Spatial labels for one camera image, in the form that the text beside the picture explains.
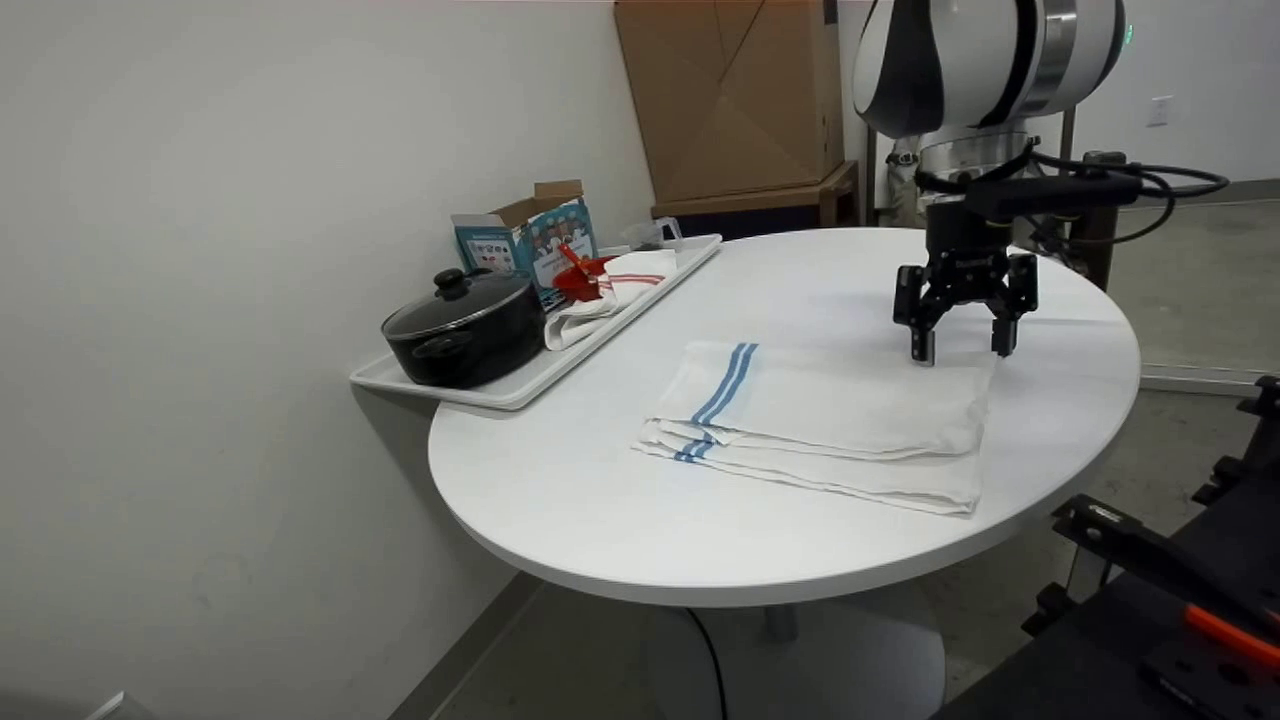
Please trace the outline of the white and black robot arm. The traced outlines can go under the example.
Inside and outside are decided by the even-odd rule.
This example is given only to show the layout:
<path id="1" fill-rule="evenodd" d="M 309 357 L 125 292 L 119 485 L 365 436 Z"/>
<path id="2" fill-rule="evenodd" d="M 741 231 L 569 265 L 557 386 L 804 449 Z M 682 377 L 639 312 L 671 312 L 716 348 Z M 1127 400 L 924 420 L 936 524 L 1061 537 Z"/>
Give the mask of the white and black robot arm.
<path id="1" fill-rule="evenodd" d="M 936 357 L 936 325 L 957 302 L 993 312 L 993 352 L 1015 348 L 1034 307 L 1034 258 L 1013 252 L 1013 222 L 1040 211 L 1133 203 L 1123 163 L 1033 174 L 1033 117 L 1069 113 L 1098 86 L 1123 42 L 1123 0 L 870 0 L 858 25 L 854 117 L 917 149 L 924 265 L 894 269 L 891 318 L 910 361 Z"/>

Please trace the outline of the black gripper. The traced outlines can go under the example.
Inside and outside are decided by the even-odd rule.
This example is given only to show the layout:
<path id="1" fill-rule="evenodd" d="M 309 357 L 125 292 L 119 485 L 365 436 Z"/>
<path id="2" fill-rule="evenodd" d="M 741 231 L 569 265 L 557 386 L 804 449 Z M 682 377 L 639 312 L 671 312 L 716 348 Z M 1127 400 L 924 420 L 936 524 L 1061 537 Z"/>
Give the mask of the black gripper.
<path id="1" fill-rule="evenodd" d="M 989 222 L 962 203 L 928 208 L 928 269 L 904 265 L 894 272 L 891 318 L 910 330 L 910 361 L 936 361 L 936 325 L 953 302 L 989 298 L 993 352 L 1015 348 L 1015 325 L 1040 302 L 1040 276 L 1033 255 L 1006 258 L 1013 231 Z"/>

